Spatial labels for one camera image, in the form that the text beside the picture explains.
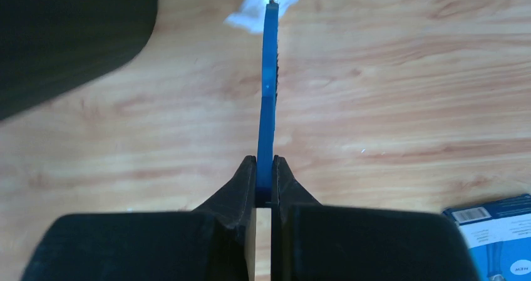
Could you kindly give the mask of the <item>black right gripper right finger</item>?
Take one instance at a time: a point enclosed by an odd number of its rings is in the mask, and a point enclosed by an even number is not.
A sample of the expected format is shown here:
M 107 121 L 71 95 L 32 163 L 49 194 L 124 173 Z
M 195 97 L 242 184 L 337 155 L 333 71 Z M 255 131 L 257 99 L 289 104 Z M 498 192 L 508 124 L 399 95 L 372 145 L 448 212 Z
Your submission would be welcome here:
M 456 225 L 423 212 L 319 203 L 272 166 L 272 280 L 478 280 Z

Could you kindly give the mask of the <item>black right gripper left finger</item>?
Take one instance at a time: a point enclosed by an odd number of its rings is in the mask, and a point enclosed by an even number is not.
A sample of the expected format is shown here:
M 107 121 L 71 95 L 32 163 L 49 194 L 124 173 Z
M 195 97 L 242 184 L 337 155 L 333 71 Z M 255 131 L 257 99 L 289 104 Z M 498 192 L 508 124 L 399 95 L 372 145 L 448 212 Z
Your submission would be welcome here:
M 23 280 L 253 280 L 256 159 L 189 211 L 72 213 L 37 244 Z

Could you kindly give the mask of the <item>paper scrap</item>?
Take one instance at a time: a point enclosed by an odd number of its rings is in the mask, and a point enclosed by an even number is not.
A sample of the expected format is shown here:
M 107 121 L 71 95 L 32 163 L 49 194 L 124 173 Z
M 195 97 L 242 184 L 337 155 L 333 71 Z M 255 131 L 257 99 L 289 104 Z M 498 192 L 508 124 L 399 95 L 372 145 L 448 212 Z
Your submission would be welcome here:
M 260 34 L 264 30 L 266 7 L 275 4 L 278 7 L 278 18 L 281 18 L 288 8 L 299 0 L 244 0 L 238 10 L 230 13 L 224 23 L 244 29 L 251 34 Z

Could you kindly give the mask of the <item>blue hand brush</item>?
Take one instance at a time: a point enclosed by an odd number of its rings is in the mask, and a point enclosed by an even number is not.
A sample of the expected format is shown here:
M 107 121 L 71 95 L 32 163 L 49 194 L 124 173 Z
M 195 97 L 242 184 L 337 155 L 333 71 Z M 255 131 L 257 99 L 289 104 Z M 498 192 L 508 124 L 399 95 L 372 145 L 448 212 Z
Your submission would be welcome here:
M 259 137 L 255 205 L 266 208 L 272 198 L 272 166 L 274 161 L 274 133 L 278 83 L 278 7 L 266 7 L 262 45 L 262 94 L 260 104 Z

